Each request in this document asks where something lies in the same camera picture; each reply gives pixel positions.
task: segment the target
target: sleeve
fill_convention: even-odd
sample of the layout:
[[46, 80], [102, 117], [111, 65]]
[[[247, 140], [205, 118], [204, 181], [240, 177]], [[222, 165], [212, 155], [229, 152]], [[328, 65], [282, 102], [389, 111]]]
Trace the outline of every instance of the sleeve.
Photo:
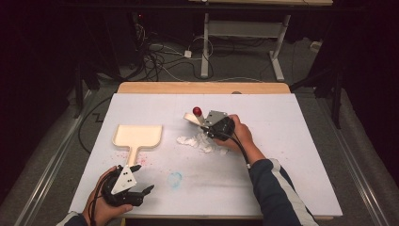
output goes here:
[[263, 213], [263, 225], [317, 225], [276, 159], [255, 162], [249, 171], [253, 192]]
[[56, 226], [88, 226], [85, 217], [76, 212], [70, 212], [61, 222]]

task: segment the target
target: person's right hand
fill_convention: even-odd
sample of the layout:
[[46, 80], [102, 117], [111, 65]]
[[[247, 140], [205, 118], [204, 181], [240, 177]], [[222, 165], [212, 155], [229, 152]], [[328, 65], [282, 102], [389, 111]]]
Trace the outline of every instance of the person's right hand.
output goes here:
[[[238, 118], [237, 115], [230, 115], [230, 118], [235, 123], [233, 138], [235, 138], [238, 142], [240, 142], [241, 145], [244, 147], [244, 152], [246, 152], [249, 164], [252, 166], [252, 164], [254, 164], [256, 161], [260, 159], [265, 159], [266, 157], [263, 155], [261, 150], [259, 150], [258, 147], [256, 147], [255, 143], [253, 142], [252, 134], [250, 133], [249, 128], [245, 124], [240, 122], [240, 119]], [[241, 152], [238, 145], [230, 138], [227, 139], [226, 141], [214, 138], [214, 142], [217, 145], [227, 147], [239, 153]]]
[[[240, 122], [240, 119], [238, 118], [237, 115], [230, 115], [229, 116], [235, 124], [235, 129], [234, 129], [234, 135], [233, 137], [241, 142], [241, 144], [243, 145], [243, 147], [246, 149], [249, 146], [255, 145], [253, 143], [253, 139], [252, 139], [252, 134], [250, 133], [248, 127]], [[231, 150], [237, 151], [237, 152], [241, 152], [240, 148], [237, 146], [237, 144], [232, 141], [231, 139], [227, 139], [226, 141], [222, 141], [220, 139], [214, 139], [214, 142], [219, 145], [219, 146], [224, 146], [227, 147]]]

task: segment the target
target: metal rail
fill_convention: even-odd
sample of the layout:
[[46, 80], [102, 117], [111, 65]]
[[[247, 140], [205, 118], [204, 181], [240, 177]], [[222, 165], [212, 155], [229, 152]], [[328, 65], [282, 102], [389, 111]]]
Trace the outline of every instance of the metal rail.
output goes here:
[[373, 189], [370, 187], [369, 183], [367, 182], [367, 178], [361, 171], [359, 164], [355, 156], [352, 154], [349, 145], [346, 143], [341, 130], [335, 127], [334, 122], [330, 118], [329, 108], [326, 103], [326, 100], [319, 98], [318, 104], [322, 109], [324, 115], [326, 116], [329, 126], [334, 131], [336, 138], [340, 142], [340, 145], [342, 147], [340, 150], [341, 154], [343, 155], [343, 160], [346, 166], [348, 167], [349, 172], [352, 175], [352, 178], [356, 186], [358, 187], [359, 194], [363, 198], [364, 204], [366, 205], [367, 210], [369, 211], [374, 224], [376, 226], [389, 226], [390, 224], [388, 223], [387, 218], [385, 217], [385, 214], [382, 211], [378, 203], [378, 200], [375, 197], [375, 193]]
[[75, 134], [76, 129], [82, 123], [82, 119], [88, 112], [88, 107], [94, 100], [95, 94], [92, 91], [88, 91], [85, 100], [87, 102], [86, 106], [83, 109], [82, 114], [73, 122], [73, 125], [65, 136], [62, 143], [59, 145], [58, 149], [54, 153], [53, 157], [51, 158], [49, 164], [47, 165], [44, 173], [41, 175], [35, 189], [33, 190], [29, 200], [26, 202], [26, 205], [18, 217], [17, 221], [15, 222], [15, 226], [28, 226], [32, 225], [33, 221], [35, 220], [36, 214], [39, 212], [41, 204], [43, 203], [47, 192], [50, 190], [50, 187], [56, 178], [59, 168], [61, 167], [66, 154], [68, 153], [69, 146], [73, 135]]

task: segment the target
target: white desk frame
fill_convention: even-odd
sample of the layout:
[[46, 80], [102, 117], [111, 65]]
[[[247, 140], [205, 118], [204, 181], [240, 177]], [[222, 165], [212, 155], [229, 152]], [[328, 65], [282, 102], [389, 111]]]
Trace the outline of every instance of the white desk frame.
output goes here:
[[203, 30], [203, 54], [201, 62], [202, 78], [208, 77], [209, 36], [235, 36], [254, 38], [278, 38], [274, 51], [269, 52], [270, 60], [277, 78], [277, 81], [284, 82], [284, 76], [279, 65], [279, 50], [284, 41], [285, 32], [291, 15], [286, 15], [282, 23], [257, 23], [257, 22], [232, 22], [232, 21], [210, 21], [209, 13], [205, 13]]

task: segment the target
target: desk leg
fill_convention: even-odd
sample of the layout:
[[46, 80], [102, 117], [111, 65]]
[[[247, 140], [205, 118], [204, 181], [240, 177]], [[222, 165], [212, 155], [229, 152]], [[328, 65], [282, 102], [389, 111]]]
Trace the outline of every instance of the desk leg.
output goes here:
[[279, 82], [284, 81], [284, 76], [282, 75], [281, 67], [279, 66], [279, 49], [281, 48], [282, 42], [284, 41], [285, 32], [288, 28], [288, 23], [290, 22], [291, 15], [286, 15], [284, 17], [284, 22], [281, 25], [281, 29], [279, 30], [279, 37], [277, 40], [277, 46], [275, 51], [270, 51], [270, 60], [272, 61], [273, 69], [275, 71], [276, 78]]
[[200, 66], [200, 77], [207, 78], [208, 77], [208, 60], [209, 60], [209, 49], [208, 49], [208, 30], [209, 23], [209, 13], [205, 13], [205, 20], [203, 23], [203, 52], [202, 52], [202, 62]]

